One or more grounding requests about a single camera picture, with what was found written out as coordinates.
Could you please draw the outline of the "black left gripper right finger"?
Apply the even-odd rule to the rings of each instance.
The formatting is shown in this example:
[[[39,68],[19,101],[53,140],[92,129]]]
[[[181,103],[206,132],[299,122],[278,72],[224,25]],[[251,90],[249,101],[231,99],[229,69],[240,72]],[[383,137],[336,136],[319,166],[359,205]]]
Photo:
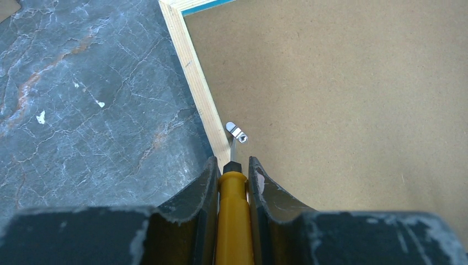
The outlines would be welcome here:
[[[274,181],[259,159],[249,158],[248,192],[256,264],[310,264],[306,217],[316,209]]]

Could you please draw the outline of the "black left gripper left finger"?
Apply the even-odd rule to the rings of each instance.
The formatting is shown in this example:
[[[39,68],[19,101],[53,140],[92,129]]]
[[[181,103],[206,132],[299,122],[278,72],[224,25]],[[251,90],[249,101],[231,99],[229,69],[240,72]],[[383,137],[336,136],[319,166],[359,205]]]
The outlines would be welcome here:
[[[201,174],[152,213],[142,264],[213,264],[218,207],[216,157]]]

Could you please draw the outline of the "yellow handled screwdriver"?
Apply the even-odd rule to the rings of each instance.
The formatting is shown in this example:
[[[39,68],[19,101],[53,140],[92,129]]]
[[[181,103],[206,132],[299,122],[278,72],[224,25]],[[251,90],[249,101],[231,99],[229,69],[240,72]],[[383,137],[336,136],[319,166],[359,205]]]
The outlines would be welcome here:
[[[235,137],[230,139],[230,161],[218,180],[219,214],[215,264],[254,264],[247,177],[236,160]]]

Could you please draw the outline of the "blue wooden picture frame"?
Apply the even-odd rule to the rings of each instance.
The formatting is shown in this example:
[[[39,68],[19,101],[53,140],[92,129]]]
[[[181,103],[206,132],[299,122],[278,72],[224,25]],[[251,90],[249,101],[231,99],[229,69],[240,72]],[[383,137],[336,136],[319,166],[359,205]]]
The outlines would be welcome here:
[[[196,54],[185,17],[224,3],[226,1],[159,1],[179,62],[221,171],[230,160],[230,144]]]

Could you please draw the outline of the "brown frame backing board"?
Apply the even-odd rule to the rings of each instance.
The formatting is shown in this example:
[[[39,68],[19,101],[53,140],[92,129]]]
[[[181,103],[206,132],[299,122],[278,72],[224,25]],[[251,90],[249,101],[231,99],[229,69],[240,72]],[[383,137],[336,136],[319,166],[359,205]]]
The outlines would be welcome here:
[[[185,17],[244,166],[317,210],[421,210],[467,243],[467,2],[234,1]]]

